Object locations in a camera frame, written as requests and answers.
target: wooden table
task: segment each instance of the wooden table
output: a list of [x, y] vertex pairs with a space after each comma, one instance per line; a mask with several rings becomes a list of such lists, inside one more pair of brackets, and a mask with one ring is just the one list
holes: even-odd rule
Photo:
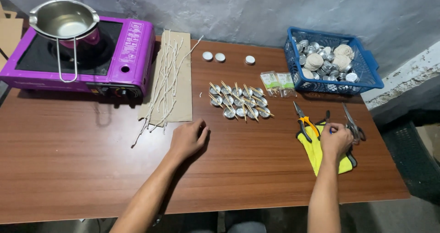
[[[203, 51], [226, 62], [205, 62]], [[252, 55], [255, 66], [244, 58]], [[331, 110], [346, 122], [341, 102], [367, 141], [354, 148], [358, 166], [339, 176], [340, 202], [395, 200], [409, 193], [360, 96], [301, 93], [268, 98], [275, 118], [228, 120], [209, 104], [209, 82], [262, 87], [259, 74], [287, 72], [282, 49], [202, 41], [192, 54], [194, 119], [211, 129], [209, 144], [185, 162], [165, 199], [166, 213], [307, 205], [315, 182], [300, 142], [295, 100], [312, 121]], [[0, 107], [0, 223], [105, 218], [120, 215], [168, 151], [173, 129], [143, 134], [139, 106], [114, 107], [78, 92], [12, 89]]]

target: stove burner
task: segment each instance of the stove burner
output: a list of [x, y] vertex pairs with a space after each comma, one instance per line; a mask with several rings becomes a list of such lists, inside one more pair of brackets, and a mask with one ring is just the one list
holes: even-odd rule
[[[79, 74], [107, 75], [118, 42], [122, 23], [101, 21], [98, 24], [100, 41], [94, 46], [77, 46]], [[74, 50], [59, 45], [61, 71], [74, 73]], [[56, 41], [36, 35], [21, 56], [15, 69], [58, 73]]]

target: finger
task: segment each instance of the finger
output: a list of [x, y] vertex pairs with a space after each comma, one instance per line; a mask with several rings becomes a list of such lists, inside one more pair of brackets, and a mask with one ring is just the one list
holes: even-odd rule
[[205, 144], [206, 136], [208, 135], [209, 127], [206, 126], [203, 128], [203, 131], [201, 132], [200, 138], [197, 140], [197, 146], [201, 148]]
[[332, 128], [336, 129], [336, 130], [341, 130], [341, 129], [345, 129], [345, 125], [343, 124], [339, 124], [339, 123], [329, 123], [331, 125]]
[[330, 124], [326, 124], [324, 126], [324, 129], [321, 132], [321, 136], [329, 135], [330, 134], [330, 130], [331, 130], [331, 125]]
[[202, 118], [198, 118], [196, 121], [194, 121], [192, 126], [195, 129], [199, 129], [204, 123], [205, 123], [205, 121]]

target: purple gas stove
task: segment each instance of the purple gas stove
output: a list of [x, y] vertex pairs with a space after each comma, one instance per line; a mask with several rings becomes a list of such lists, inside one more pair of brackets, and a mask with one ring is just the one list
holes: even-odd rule
[[[144, 97], [153, 57], [153, 24], [134, 19], [99, 17], [100, 41], [82, 50], [78, 77], [65, 83], [58, 73], [56, 43], [30, 27], [0, 72], [0, 80], [19, 89], [92, 92], [128, 99]], [[63, 78], [74, 78], [73, 58], [60, 50]]]

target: pot handle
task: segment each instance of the pot handle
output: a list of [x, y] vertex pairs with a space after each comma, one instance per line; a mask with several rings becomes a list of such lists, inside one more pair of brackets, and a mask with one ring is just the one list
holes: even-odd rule
[[78, 77], [78, 65], [77, 65], [77, 38], [74, 37], [74, 63], [75, 63], [75, 78], [73, 80], [70, 81], [66, 81], [63, 79], [63, 75], [61, 74], [61, 60], [59, 57], [59, 39], [56, 39], [56, 51], [57, 51], [57, 56], [58, 56], [58, 73], [59, 73], [59, 78], [61, 79], [61, 81], [65, 82], [65, 83], [71, 83], [73, 81], [76, 81], [77, 77]]

